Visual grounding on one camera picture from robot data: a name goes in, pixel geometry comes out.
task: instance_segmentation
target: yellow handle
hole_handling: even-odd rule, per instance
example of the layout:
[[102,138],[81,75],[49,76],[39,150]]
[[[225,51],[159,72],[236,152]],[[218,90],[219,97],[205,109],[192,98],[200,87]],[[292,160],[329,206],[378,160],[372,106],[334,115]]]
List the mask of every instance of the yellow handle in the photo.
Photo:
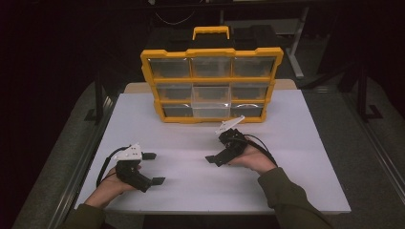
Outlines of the yellow handle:
[[194,28],[193,40],[196,39],[197,33],[222,33],[222,32],[226,32],[226,38],[229,40],[229,27],[228,26],[196,27],[196,28]]

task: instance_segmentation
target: white table surface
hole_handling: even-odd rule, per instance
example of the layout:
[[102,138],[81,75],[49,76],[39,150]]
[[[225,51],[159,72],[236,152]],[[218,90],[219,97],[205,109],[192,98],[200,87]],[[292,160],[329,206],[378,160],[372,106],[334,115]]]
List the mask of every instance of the white table surface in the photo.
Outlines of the white table surface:
[[[206,161],[224,146],[215,134],[220,122],[163,123],[155,113],[152,94],[121,94],[76,202],[96,188],[105,158],[114,150],[139,143],[143,152],[158,154],[142,161],[146,177],[166,177],[146,193],[127,192],[106,210],[137,214],[273,214],[257,182],[243,167],[217,167]],[[256,135],[289,178],[302,186],[309,201],[325,214],[351,210],[301,91],[273,91],[263,123],[238,124],[243,134]],[[110,168],[116,165],[112,159]]]

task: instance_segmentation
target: black cable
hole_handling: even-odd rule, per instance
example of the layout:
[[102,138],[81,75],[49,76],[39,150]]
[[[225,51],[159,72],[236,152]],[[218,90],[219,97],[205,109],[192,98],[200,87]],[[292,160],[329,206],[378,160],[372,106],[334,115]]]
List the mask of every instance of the black cable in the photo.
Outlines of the black cable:
[[179,25],[180,23],[183,23],[183,22],[187,21],[188,19],[190,19],[190,18],[194,15],[194,13],[195,13],[195,11],[192,11],[187,17],[185,17],[185,18],[183,18],[182,20],[177,21],[177,22],[168,22],[168,21],[164,20],[163,18],[161,18],[161,16],[158,15],[157,12],[155,12],[155,15],[158,17],[158,19],[159,19],[160,21],[166,23],[167,25],[176,26],[176,25]]
[[126,150],[128,148],[129,148],[129,146],[118,148],[118,149],[114,150],[107,158],[105,158],[104,164],[102,165],[100,173],[98,174],[98,178],[96,181],[96,187],[98,187],[98,185],[100,185],[100,183],[102,181],[101,180],[102,176],[104,175],[104,172],[107,169],[108,164],[110,163],[111,157],[113,157],[113,155],[115,155],[117,152]]
[[262,145],[265,147],[265,149],[269,152],[267,146],[265,145],[265,143],[261,139],[259,139],[259,137],[255,136],[255,135],[244,135],[244,136],[251,136],[251,137],[257,139],[258,141],[260,141],[260,143],[262,143]]
[[251,136],[254,137],[255,139],[257,139],[258,141],[260,141],[260,143],[262,143],[262,145],[265,147],[265,149],[260,146],[259,144],[257,144],[256,142],[252,141],[252,140],[242,140],[236,137],[229,137],[228,139],[230,140],[235,140],[235,141],[241,141],[243,143],[249,144],[251,146],[253,146],[254,148],[258,149],[262,154],[264,154],[265,156],[267,156],[268,159],[271,160],[271,162],[273,162],[277,167],[277,162],[274,159],[273,155],[271,154],[271,152],[268,150],[267,146],[265,145],[265,143],[259,139],[259,137],[255,136],[255,135],[244,135],[244,136]]
[[113,176],[113,175],[115,175],[115,174],[116,174],[116,173],[112,173],[112,174],[110,174],[110,175],[107,175],[104,179],[101,180],[100,183],[102,183],[102,181],[104,181],[106,178],[108,178],[108,177],[110,177],[110,176]]

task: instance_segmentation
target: olive green sleeve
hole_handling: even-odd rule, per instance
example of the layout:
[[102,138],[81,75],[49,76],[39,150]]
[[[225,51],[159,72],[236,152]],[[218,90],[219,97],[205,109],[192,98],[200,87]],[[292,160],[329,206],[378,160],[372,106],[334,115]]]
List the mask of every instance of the olive green sleeve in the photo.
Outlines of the olive green sleeve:
[[80,204],[77,210],[58,229],[98,229],[105,220],[103,210]]
[[304,189],[291,182],[282,168],[262,174],[258,181],[265,191],[268,207],[274,209],[282,228],[332,228],[324,215],[308,202]]

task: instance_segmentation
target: metal stand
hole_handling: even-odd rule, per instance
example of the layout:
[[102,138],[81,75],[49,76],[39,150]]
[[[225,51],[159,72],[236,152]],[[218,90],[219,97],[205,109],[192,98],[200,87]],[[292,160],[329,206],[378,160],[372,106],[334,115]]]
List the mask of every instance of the metal stand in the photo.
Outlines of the metal stand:
[[101,121],[102,117],[104,116],[103,112],[103,96],[102,96],[102,84],[99,73],[96,74],[95,77],[95,91],[96,91],[96,109],[90,110],[84,120],[86,121],[95,121],[96,125]]
[[317,80],[300,87],[301,90],[313,89],[323,82],[326,82],[333,77],[336,77],[340,73],[344,73],[342,79],[339,82],[337,88],[341,93],[349,93],[352,87],[357,82],[357,112],[361,116],[364,122],[369,122],[372,118],[382,118],[381,113],[374,105],[370,105],[369,108],[372,110],[371,114],[367,114],[367,74],[364,64],[361,61],[349,62],[338,68],[337,70],[325,74]]
[[298,47],[298,42],[300,41],[300,38],[301,38],[301,34],[302,34],[302,31],[303,31],[303,28],[305,25],[305,21],[307,19],[308,11],[309,11],[309,7],[305,7],[303,9],[301,17],[300,17],[300,21],[298,22],[298,25],[297,25],[297,30],[295,31],[295,34],[294,34],[294,39],[292,41],[291,48],[286,49],[289,62],[291,63],[292,69],[294,70],[295,77],[297,77],[298,79],[303,78],[304,74],[297,61],[297,58],[295,57],[295,52]]

